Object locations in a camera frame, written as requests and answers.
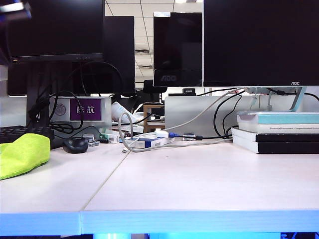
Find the keyboard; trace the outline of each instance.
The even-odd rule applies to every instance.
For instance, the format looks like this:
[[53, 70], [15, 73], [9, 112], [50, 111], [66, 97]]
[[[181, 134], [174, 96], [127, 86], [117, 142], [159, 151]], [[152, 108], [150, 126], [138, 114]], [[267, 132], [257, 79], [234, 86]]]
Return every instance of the keyboard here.
[[0, 128], [0, 143], [12, 143], [26, 133], [36, 133], [54, 139], [54, 131], [50, 127], [26, 128], [23, 126], [10, 126]]

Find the purple sign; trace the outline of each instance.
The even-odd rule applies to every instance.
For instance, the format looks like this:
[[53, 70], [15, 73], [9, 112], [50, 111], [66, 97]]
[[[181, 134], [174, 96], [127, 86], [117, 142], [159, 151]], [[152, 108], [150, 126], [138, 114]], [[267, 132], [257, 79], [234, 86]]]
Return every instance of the purple sign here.
[[101, 120], [101, 99], [70, 99], [70, 119], [81, 120], [81, 111], [84, 120]]

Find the white desk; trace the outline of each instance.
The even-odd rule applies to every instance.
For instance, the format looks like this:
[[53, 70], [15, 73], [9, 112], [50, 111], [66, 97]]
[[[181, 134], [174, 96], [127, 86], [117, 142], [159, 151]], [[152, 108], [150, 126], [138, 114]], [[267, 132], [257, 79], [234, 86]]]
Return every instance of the white desk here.
[[82, 220], [84, 233], [315, 232], [319, 156], [231, 143], [130, 153]]
[[318, 155], [121, 148], [58, 149], [1, 181], [0, 235], [319, 231]]
[[55, 149], [45, 165], [0, 181], [0, 235], [81, 234], [80, 212], [128, 155], [121, 148]]

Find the air vent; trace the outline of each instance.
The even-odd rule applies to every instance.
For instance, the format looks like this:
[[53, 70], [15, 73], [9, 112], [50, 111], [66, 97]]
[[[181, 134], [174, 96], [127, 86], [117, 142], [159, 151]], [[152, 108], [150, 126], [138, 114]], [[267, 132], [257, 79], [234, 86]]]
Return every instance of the air vent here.
[[135, 50], [135, 54], [139, 54], [139, 53], [149, 55], [150, 51], [149, 50]]

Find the book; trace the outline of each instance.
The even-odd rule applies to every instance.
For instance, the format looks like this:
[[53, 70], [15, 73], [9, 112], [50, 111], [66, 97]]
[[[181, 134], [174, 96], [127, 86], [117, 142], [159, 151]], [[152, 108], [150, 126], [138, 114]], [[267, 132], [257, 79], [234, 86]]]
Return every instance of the book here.
[[319, 112], [238, 112], [237, 121], [254, 124], [319, 124]]
[[233, 135], [234, 144], [258, 154], [317, 154], [319, 142], [255, 142]]
[[319, 133], [255, 133], [237, 128], [231, 133], [255, 142], [319, 142]]
[[256, 133], [319, 133], [319, 123], [259, 124], [238, 122], [238, 127]]
[[136, 138], [125, 139], [125, 142], [132, 148], [150, 148], [174, 142], [175, 138], [139, 138], [133, 145], [130, 145]]

